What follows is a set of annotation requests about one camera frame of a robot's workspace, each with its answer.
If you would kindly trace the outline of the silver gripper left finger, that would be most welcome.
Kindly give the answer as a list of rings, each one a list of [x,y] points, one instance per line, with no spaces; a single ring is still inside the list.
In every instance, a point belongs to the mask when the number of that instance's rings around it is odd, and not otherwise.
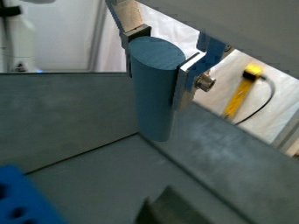
[[[118,29],[125,50],[125,71],[130,75],[128,43],[138,37],[149,36],[152,27],[144,23],[136,0],[105,0],[105,3]]]

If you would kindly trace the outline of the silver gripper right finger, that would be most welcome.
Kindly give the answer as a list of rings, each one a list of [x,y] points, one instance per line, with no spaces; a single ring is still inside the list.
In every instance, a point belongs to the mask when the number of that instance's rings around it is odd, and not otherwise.
[[[205,33],[199,34],[196,52],[180,65],[172,96],[172,108],[180,111],[192,101],[197,89],[208,92],[216,80],[211,77],[211,69],[233,51],[233,47]]]

